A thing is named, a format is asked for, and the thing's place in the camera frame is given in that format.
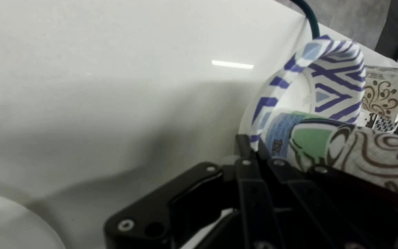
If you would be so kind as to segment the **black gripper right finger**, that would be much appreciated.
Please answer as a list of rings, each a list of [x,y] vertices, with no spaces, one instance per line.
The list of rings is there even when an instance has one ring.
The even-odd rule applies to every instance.
[[[259,144],[259,158],[290,249],[370,249],[369,240],[321,187],[285,158],[272,157],[264,143]]]

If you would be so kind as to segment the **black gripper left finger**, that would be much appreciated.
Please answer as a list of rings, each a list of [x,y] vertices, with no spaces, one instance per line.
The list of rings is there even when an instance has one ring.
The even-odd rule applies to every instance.
[[[235,143],[239,154],[235,178],[245,249],[288,249],[264,176],[267,161],[252,150],[247,136],[238,135]]]

